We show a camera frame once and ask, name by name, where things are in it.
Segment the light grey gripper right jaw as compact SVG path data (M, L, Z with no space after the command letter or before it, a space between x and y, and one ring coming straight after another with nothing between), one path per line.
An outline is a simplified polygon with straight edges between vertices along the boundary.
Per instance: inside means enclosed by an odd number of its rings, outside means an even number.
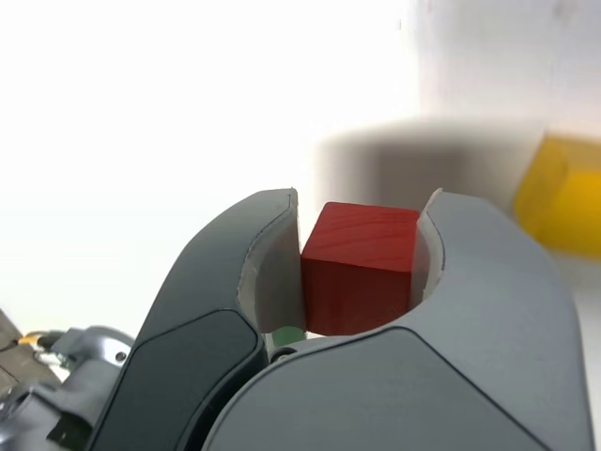
M591 450L578 314L550 257L479 197L418 222L422 299L249 381L207 450Z

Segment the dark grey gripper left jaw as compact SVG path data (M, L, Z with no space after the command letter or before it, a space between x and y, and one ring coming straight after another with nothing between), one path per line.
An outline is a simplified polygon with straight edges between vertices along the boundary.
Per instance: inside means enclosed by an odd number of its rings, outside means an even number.
M297 207L292 188L252 194L184 247L90 449L202 448L225 404L268 365L265 336L305 325Z

